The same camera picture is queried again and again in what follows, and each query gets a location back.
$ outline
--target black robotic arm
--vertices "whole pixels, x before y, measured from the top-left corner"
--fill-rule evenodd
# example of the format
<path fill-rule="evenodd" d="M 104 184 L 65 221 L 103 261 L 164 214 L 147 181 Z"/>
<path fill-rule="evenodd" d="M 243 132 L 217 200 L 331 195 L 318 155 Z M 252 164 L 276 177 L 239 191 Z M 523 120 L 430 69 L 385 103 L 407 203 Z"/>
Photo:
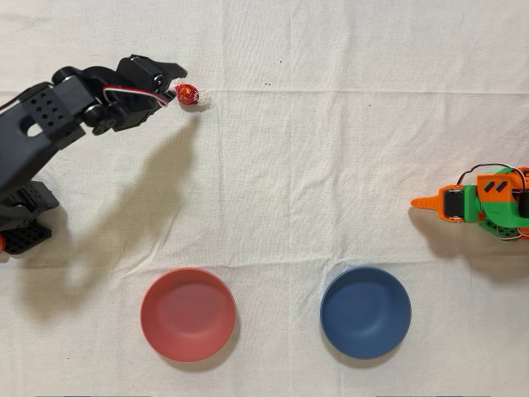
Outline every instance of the black robotic arm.
<path fill-rule="evenodd" d="M 54 74 L 52 83 L 37 84 L 2 105 L 0 251 L 20 254 L 51 236 L 36 218 L 59 202 L 31 178 L 59 150 L 85 134 L 82 122 L 94 135 L 137 127 L 174 99 L 170 82 L 186 75 L 177 64 L 131 55 L 116 71 L 65 67 Z M 40 133 L 28 133 L 35 124 Z"/>

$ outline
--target red foil wrapped chocolate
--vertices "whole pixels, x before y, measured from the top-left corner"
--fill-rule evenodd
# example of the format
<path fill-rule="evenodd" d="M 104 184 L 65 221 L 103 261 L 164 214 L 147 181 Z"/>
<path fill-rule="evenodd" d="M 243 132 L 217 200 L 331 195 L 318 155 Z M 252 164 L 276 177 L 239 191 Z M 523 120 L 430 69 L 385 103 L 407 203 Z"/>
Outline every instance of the red foil wrapped chocolate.
<path fill-rule="evenodd" d="M 198 102 L 198 90 L 191 84 L 179 84 L 176 86 L 176 98 L 184 105 L 194 105 Z"/>

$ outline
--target robotic arm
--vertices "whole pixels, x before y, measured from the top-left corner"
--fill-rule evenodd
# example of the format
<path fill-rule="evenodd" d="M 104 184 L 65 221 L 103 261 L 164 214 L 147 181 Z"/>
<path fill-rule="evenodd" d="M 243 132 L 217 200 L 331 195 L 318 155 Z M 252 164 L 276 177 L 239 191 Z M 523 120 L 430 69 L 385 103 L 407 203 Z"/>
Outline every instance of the robotic arm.
<path fill-rule="evenodd" d="M 0 106 L 0 251 L 20 254 L 51 237 L 36 218 L 59 202 L 31 178 L 85 134 L 82 122 L 94 135 L 137 127 L 174 99 L 170 82 L 186 75 L 177 64 L 131 55 L 116 71 L 65 67 L 53 83 L 37 84 Z M 35 125 L 41 131 L 32 136 Z"/>
<path fill-rule="evenodd" d="M 475 184 L 463 184 L 466 174 L 482 166 L 502 167 L 478 174 Z M 529 240 L 529 167 L 503 163 L 477 164 L 456 184 L 441 186 L 437 194 L 412 200 L 416 208 L 437 211 L 448 222 L 476 222 L 504 241 Z"/>

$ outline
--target red and white wire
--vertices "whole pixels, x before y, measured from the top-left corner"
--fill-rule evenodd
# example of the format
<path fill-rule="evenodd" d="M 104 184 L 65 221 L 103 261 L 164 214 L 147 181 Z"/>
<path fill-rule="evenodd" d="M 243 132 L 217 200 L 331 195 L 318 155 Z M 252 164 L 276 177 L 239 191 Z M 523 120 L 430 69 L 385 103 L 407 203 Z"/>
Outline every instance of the red and white wire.
<path fill-rule="evenodd" d="M 520 233 L 520 236 L 529 237 L 529 234 L 525 234 L 520 232 L 520 227 L 517 227 L 518 233 Z"/>
<path fill-rule="evenodd" d="M 149 91 L 148 89 L 142 89 L 142 88 L 136 88 L 136 87 L 126 87 L 123 85 L 103 85 L 102 95 L 107 100 L 107 102 L 111 102 L 111 100 L 107 96 L 108 92 L 135 93 L 136 95 L 145 95 L 146 97 L 151 97 L 151 98 L 156 99 L 162 108 L 166 108 L 167 105 L 169 104 L 164 97 L 162 97 L 161 95 L 158 95 L 157 93 L 153 93 L 152 91 Z"/>
<path fill-rule="evenodd" d="M 522 236 L 525 236 L 525 234 L 521 233 L 520 230 L 518 230 L 518 233 L 516 236 L 512 236 L 512 237 L 501 237 L 500 234 L 499 234 L 499 227 L 496 228 L 496 233 L 498 234 L 498 237 L 500 238 L 500 240 L 502 241 L 506 241 L 506 240 L 517 240 L 518 238 L 522 237 Z"/>

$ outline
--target orange and green robot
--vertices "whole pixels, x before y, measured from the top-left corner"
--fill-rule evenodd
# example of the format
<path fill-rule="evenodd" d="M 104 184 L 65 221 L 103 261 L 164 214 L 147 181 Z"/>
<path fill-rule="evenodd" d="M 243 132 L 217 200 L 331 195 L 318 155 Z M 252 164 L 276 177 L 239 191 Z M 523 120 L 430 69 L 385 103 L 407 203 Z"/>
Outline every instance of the orange and green robot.
<path fill-rule="evenodd" d="M 500 165 L 494 174 L 478 174 L 476 184 L 462 184 L 465 174 L 483 165 Z M 529 167 L 500 163 L 476 165 L 457 184 L 436 195 L 416 197 L 412 206 L 437 211 L 448 222 L 477 222 L 502 240 L 529 240 Z"/>

